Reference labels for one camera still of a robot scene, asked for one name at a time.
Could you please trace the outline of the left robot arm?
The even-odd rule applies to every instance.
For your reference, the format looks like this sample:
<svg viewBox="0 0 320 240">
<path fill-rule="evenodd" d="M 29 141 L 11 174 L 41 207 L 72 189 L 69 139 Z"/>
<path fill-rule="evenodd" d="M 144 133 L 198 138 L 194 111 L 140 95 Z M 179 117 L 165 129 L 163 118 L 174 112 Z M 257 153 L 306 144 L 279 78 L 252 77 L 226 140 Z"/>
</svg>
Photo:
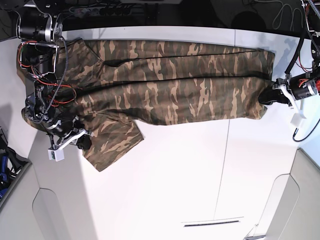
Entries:
<svg viewBox="0 0 320 240">
<path fill-rule="evenodd" d="M 258 97 L 263 105 L 280 103 L 293 106 L 295 101 L 313 97 L 320 93 L 320 2 L 302 0 L 302 32 L 294 55 L 285 70 L 285 78 L 278 78 Z M 311 67 L 301 62 L 302 47 L 310 39 Z"/>
</svg>

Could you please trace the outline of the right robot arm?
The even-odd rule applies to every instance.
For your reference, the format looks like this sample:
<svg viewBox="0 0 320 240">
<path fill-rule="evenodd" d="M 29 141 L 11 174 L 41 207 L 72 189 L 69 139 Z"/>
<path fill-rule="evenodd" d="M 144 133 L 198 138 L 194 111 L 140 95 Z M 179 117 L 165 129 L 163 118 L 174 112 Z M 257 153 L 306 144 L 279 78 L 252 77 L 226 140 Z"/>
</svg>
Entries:
<svg viewBox="0 0 320 240">
<path fill-rule="evenodd" d="M 63 81 L 69 63 L 66 56 L 62 74 L 57 77 L 59 44 L 66 44 L 61 6 L 60 0 L 24 0 L 20 8 L 14 9 L 18 14 L 16 35 L 21 40 L 17 62 L 26 71 L 24 116 L 48 134 L 52 150 L 68 144 L 88 150 L 92 145 L 90 132 L 77 115 L 58 110 L 55 100 L 66 87 Z"/>
</svg>

